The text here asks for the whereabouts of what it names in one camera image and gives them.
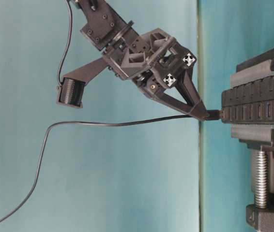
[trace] black cable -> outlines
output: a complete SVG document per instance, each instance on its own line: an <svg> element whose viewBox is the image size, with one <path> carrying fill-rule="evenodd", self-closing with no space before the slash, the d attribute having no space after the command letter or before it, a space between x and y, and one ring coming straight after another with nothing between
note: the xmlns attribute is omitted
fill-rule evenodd
<svg viewBox="0 0 274 232"><path fill-rule="evenodd" d="M40 156L39 156L39 160L38 160L36 177L35 177L35 180L34 180L34 184L30 189L30 192L25 197L25 199L14 210L12 210L6 216L4 216L3 218L0 219L0 223L5 221L10 216L12 216L16 211L18 211L25 204L25 202L30 198L32 193L34 192L34 190L36 188L36 185L37 185L37 182L38 182L38 178L39 178L41 163L42 163L42 159L43 159L45 148L46 148L46 142L48 140L48 136L50 134L50 131L54 127L57 127L57 126L60 126L60 125L67 125L67 124L74 124L74 125L77 124L77 125L82 125L82 126L98 126L98 127L125 127L125 126L140 125L140 124L153 123L153 122L159 122L159 121L166 121L166 120L177 119L177 118L188 118L188 117L190 117L190 116L179 115L179 116L161 117L161 118L154 118L154 119L150 119L150 120L126 122L126 123L99 123L99 122L65 121L65 122L58 122L58 123L52 124L46 130L46 134L45 134L45 137L44 137L44 142L43 142L41 152L40 152Z"/></svg>
<svg viewBox="0 0 274 232"><path fill-rule="evenodd" d="M66 59L66 56L67 56L67 53L68 53L68 50L69 50L69 46L70 46L70 42L71 42L71 36L72 36L72 33L73 33L73 11L71 9L69 1L70 0L65 0L65 2L67 4L67 7L68 7L68 14L69 14L69 30L68 30L67 44L66 44L66 47L65 47L64 54L61 58L59 69L58 69L58 74L57 74L57 81L58 81L59 86L62 86L61 70L63 68L63 64L64 64L64 61Z"/></svg>

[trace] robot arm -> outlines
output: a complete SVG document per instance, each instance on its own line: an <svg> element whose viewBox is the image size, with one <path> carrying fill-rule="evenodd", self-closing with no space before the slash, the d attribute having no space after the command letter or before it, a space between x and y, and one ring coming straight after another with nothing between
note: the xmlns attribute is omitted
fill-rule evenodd
<svg viewBox="0 0 274 232"><path fill-rule="evenodd" d="M207 111L193 82L197 58L177 40L155 29L139 35L105 0L74 0L88 23L81 33L102 58L63 76L58 103L82 108L85 86L105 68L122 80L131 80L148 98L198 120L218 120L219 111ZM185 102L165 93L176 88Z"/></svg>

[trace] metal screw thread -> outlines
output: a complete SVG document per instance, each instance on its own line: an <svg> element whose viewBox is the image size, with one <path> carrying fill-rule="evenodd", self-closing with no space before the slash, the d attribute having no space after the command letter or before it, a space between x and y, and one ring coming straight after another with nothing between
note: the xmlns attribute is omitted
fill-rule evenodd
<svg viewBox="0 0 274 232"><path fill-rule="evenodd" d="M259 209L267 208L268 200L268 159L265 151L256 154L256 185L255 206Z"/></svg>

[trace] blue wall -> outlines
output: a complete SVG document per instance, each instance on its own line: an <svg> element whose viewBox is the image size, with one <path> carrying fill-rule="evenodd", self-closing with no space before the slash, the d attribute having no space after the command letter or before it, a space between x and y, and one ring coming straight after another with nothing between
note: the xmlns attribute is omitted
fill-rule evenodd
<svg viewBox="0 0 274 232"><path fill-rule="evenodd" d="M197 53L194 0L108 2L140 33L161 27ZM79 33L84 15L74 12L63 73L100 56ZM28 193L51 123L178 114L110 72L87 86L84 109L56 105L67 22L63 0L0 0L0 217ZM197 232L198 218L197 121L117 129L63 126L51 132L37 190L0 232Z"/></svg>
<svg viewBox="0 0 274 232"><path fill-rule="evenodd" d="M198 14L200 91L219 109L236 65L274 48L274 1L200 0ZM201 137L202 231L254 231L245 222L254 201L249 150L221 122L203 123Z"/></svg>

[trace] bolt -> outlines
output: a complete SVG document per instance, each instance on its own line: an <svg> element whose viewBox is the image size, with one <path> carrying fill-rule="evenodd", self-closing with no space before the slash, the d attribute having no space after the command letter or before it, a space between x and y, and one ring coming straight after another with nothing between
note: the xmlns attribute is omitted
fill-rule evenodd
<svg viewBox="0 0 274 232"><path fill-rule="evenodd" d="M254 203L259 209L267 208L268 201L268 156L265 151L256 154L256 177Z"/></svg>

